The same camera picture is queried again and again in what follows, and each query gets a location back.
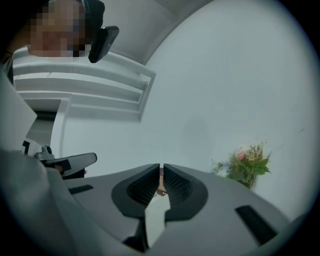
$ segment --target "black strip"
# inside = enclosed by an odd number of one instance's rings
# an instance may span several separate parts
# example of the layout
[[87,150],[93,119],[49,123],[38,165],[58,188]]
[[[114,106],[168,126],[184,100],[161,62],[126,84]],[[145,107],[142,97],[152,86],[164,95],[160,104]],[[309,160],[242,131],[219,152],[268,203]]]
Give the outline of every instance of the black strip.
[[14,66],[13,66],[13,64],[14,64],[14,62],[11,61],[11,66],[10,66],[10,69],[7,73],[7,77],[12,85],[14,84]]
[[36,119],[42,121],[51,121],[54,122],[56,120],[57,113],[51,111],[35,111]]
[[63,180],[72,180],[72,179],[79,179],[79,178],[84,178],[84,177],[85,177],[85,169],[82,169],[80,171],[77,171],[74,174],[71,174],[68,176],[63,176],[62,179]]
[[277,235],[251,206],[241,206],[235,211],[261,246]]
[[28,152],[29,152],[30,142],[24,141],[23,144],[22,144],[22,146],[25,147],[24,153],[27,155]]
[[93,188],[94,187],[91,185],[77,186],[77,187],[69,188],[69,192],[71,195],[74,195],[74,194],[78,194],[88,190],[92,190]]

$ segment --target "black object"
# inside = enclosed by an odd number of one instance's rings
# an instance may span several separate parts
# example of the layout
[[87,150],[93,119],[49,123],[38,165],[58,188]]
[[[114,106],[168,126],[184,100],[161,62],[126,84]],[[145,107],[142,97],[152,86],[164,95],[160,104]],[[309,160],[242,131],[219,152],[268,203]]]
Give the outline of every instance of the black object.
[[61,174],[64,174],[65,171],[71,170],[71,165],[69,163],[69,160],[62,160],[58,162],[53,162],[53,163],[47,163],[48,160],[43,160],[42,163],[44,164],[45,167],[49,168],[56,168],[56,165],[62,167],[62,172]]
[[241,206],[235,211],[261,246],[277,235],[251,206]]
[[51,147],[47,146],[47,147],[46,147],[46,150],[48,151],[49,154],[52,154],[52,149],[51,149]]
[[56,120],[57,112],[52,111],[34,111],[36,113],[36,119],[42,121],[54,122]]
[[91,186],[91,185],[83,185],[83,186],[77,186],[77,187],[73,187],[73,188],[69,188],[69,192],[71,195],[74,195],[74,194],[78,194],[78,193],[81,193],[81,192],[85,192],[85,191],[88,191],[88,190],[92,190],[94,187]]
[[105,4],[100,0],[83,0],[86,22],[90,23],[90,40],[95,39],[104,21]]
[[24,154],[27,155],[29,152],[30,142],[24,141],[22,146],[24,146]]
[[208,200],[208,190],[200,180],[167,163],[163,165],[163,186],[170,201],[166,222],[191,219]]
[[[171,206],[165,213],[165,221],[191,219],[208,200],[206,186],[170,164],[165,163],[163,170],[163,185]],[[145,209],[159,187],[159,179],[160,164],[154,164],[118,183],[111,192],[112,201],[125,216],[144,220]]]
[[145,219],[145,209],[159,187],[160,164],[118,183],[111,192],[113,203],[123,215]]
[[85,177],[85,169],[82,169],[80,171],[77,171],[74,174],[68,175],[68,176],[63,176],[63,180],[71,180],[71,179],[79,179],[79,178],[84,178]]
[[12,85],[14,84],[14,66],[13,65],[14,65],[14,62],[12,61],[9,72],[7,74],[7,77]]
[[89,54],[91,63],[97,63],[106,56],[119,34],[117,26],[107,26],[99,29]]

